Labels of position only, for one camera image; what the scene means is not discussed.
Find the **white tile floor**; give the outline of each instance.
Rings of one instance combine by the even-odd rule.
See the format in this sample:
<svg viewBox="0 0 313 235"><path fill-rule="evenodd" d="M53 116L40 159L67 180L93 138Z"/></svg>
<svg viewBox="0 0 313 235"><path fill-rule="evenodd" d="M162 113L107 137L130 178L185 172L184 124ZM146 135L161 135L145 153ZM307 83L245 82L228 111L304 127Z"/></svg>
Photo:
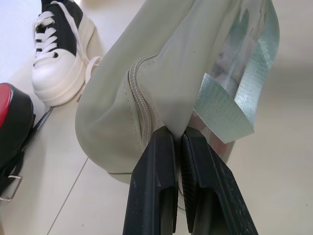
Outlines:
<svg viewBox="0 0 313 235"><path fill-rule="evenodd" d="M89 55L106 53L143 2L80 2L97 26ZM228 165L259 234L311 235L313 47L312 31L301 31L299 25L311 28L304 23L309 22L306 16L313 4L308 0L274 0L274 4L281 46L260 100L255 134L237 141ZM30 84L31 25L39 13L39 0L1 3L0 31L5 33L0 37L0 82L15 74L10 82L31 95L40 117L45 106ZM16 198L0 202L5 235L122 233L128 186L87 160L75 136L76 106L73 100L56 108L28 148ZM177 234L188 234L182 211Z"/></svg>

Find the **boot zipper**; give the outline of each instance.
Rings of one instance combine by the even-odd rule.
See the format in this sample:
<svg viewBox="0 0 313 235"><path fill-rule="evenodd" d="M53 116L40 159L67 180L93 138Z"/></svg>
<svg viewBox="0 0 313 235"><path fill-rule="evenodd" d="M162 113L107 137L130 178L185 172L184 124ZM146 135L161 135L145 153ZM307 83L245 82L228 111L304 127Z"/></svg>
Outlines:
<svg viewBox="0 0 313 235"><path fill-rule="evenodd" d="M146 60L149 60L154 57L156 57L156 55L148 55L136 61L132 65L128 74L128 81L136 102L136 107L139 116L139 124L141 128L141 140L144 146L148 145L151 135L153 133L154 118L152 117L148 102L145 100L145 98L143 97L138 88L136 77L140 65Z"/></svg>

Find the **shoe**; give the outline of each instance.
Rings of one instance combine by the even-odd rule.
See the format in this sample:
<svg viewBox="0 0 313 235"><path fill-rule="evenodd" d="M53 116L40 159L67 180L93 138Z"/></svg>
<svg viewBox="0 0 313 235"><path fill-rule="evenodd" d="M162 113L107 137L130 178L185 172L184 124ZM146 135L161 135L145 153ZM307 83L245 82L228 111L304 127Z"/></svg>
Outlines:
<svg viewBox="0 0 313 235"><path fill-rule="evenodd" d="M48 106L70 101L85 83L85 72L100 58L87 57L93 22L72 0L42 0L34 22L36 57L32 85Z"/></svg>

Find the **sneaker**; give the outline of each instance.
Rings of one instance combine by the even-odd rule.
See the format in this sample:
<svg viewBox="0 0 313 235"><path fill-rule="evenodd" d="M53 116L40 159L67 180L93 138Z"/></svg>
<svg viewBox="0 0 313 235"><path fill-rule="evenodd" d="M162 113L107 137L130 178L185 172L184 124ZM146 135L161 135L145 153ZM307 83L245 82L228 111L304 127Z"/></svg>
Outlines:
<svg viewBox="0 0 313 235"><path fill-rule="evenodd" d="M36 57L32 84L48 106L70 101L84 85L85 73L100 58L87 57L93 22L72 0L42 0L42 13L34 22Z"/></svg>

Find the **shoelace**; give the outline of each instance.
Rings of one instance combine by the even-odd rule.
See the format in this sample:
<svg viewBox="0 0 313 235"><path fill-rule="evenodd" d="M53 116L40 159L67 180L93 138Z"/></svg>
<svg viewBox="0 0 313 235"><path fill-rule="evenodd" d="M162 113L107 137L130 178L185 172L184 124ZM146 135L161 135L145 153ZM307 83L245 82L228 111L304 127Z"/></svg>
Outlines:
<svg viewBox="0 0 313 235"><path fill-rule="evenodd" d="M78 52L79 54L82 56L84 62L86 63L87 67L86 67L86 74L85 74L85 78L86 78L86 83L89 81L90 76L91 76L91 70L93 66L97 66L99 65L100 61L101 61L101 56L95 56L93 57L91 60L88 59L87 57L87 52L83 49L82 44L80 42L80 38L79 38L79 33L78 33L78 29L76 27L74 18L69 14L67 8L63 5L63 3L58 2L58 1L53 1L51 2L51 4L57 4L59 5L59 7L62 9L66 20L68 21L68 24L76 38L76 42L78 44ZM50 11L45 11L42 14L40 14L40 16L35 20L34 22L34 26L33 26L33 34L34 34L34 39L36 42L36 49L39 49L36 52L36 58L34 60L34 67L36 67L36 64L45 59L45 58L52 58L55 56L55 52L53 52L52 50L55 49L57 47L57 44L55 42L55 40L57 40L56 36L52 36L55 32L56 29L54 29L53 27L49 27L45 30L44 33L37 33L36 32L36 28L40 25L42 26L48 26L49 24L55 23L55 21L53 20L53 13Z"/></svg>

